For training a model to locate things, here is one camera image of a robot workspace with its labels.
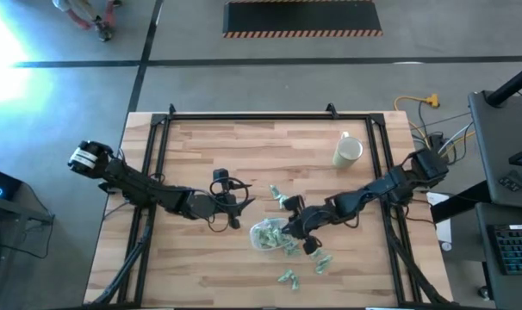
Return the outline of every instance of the clear plastic bowl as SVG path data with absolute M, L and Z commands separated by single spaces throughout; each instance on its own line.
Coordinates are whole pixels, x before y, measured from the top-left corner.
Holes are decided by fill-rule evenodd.
M 259 240 L 256 238 L 255 234 L 253 233 L 253 230 L 257 227 L 266 228 L 268 226 L 267 221 L 270 222 L 273 226 L 279 226 L 280 228 L 282 228 L 282 227 L 286 226 L 286 224 L 288 224 L 288 219 L 282 219 L 282 218 L 267 219 L 267 220 L 263 220 L 262 222 L 255 224 L 252 227 L 252 229 L 250 229 L 250 240 L 252 241 L 252 246 L 254 249 L 256 249 L 258 251 L 272 251 L 272 250 L 283 248 L 285 245 L 294 241 L 292 238 L 290 238 L 289 242 L 285 243 L 283 245 L 279 245 L 279 246 L 276 246 L 273 248 L 264 248 L 259 243 Z

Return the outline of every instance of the gray floor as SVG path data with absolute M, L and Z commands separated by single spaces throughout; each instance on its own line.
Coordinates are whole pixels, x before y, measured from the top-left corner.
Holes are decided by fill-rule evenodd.
M 99 10 L 102 1 L 94 1 Z M 222 0 L 165 0 L 151 59 L 413 57 L 522 55 L 522 1 L 377 0 L 384 36 L 358 39 L 224 40 Z M 114 40 L 102 44 L 74 27 L 49 1 L 0 0 L 0 58 L 12 61 L 139 60 L 154 0 L 127 0 Z M 138 111 L 392 109 L 397 96 L 439 94 L 426 122 L 468 111 L 471 91 L 495 89 L 522 63 L 287 65 L 148 68 Z M 81 303 L 106 196 L 65 163 L 81 140 L 117 147 L 137 68 L 0 68 L 0 171 L 29 183 L 56 214 L 47 259 L 18 255 L 2 308 Z M 401 108 L 419 122 L 416 102 Z M 451 136 L 469 116 L 430 127 Z M 438 190 L 459 192 L 484 179 L 475 139 Z M 470 215 L 453 220 L 444 256 L 455 300 L 489 307 L 475 290 L 478 263 L 459 260 Z M 45 233 L 25 246 L 43 251 Z

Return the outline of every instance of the butcher block tabletop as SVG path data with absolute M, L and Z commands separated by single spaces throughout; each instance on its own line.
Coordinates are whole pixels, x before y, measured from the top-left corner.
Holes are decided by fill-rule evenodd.
M 404 112 L 385 116 L 393 158 L 400 163 L 414 150 Z M 141 169 L 152 113 L 131 113 L 121 143 L 127 163 Z M 376 141 L 384 164 L 380 134 Z M 337 170 L 332 155 L 342 132 L 363 143 L 362 157 L 350 168 Z M 152 153 L 155 166 L 160 133 Z M 374 180 L 370 145 L 364 121 L 172 121 L 164 161 L 164 184 L 208 189 L 213 170 L 226 168 L 230 177 L 252 184 L 255 201 L 239 217 L 241 228 L 212 232 L 205 220 L 186 220 L 158 208 L 146 272 L 143 307 L 392 307 L 396 306 L 393 277 L 377 201 L 367 204 L 360 225 L 323 226 L 312 234 L 333 256 L 323 275 L 302 253 L 252 248 L 250 229 L 266 218 L 288 218 L 273 200 L 270 185 L 283 194 L 303 195 L 306 206 L 322 205 L 324 198 L 358 189 Z M 243 191 L 233 193 L 244 198 Z M 111 195 L 106 213 L 123 203 Z M 93 301 L 112 281 L 125 257 L 133 206 L 113 212 L 102 224 L 84 301 Z M 409 217 L 432 218 L 427 204 L 413 202 Z M 226 224 L 217 214 L 214 229 Z M 439 293 L 451 300 L 435 229 L 431 223 L 409 221 L 408 231 L 416 264 Z M 134 294 L 138 262 L 129 284 Z M 299 289 L 277 278 L 292 269 Z M 407 300 L 412 300 L 401 263 Z

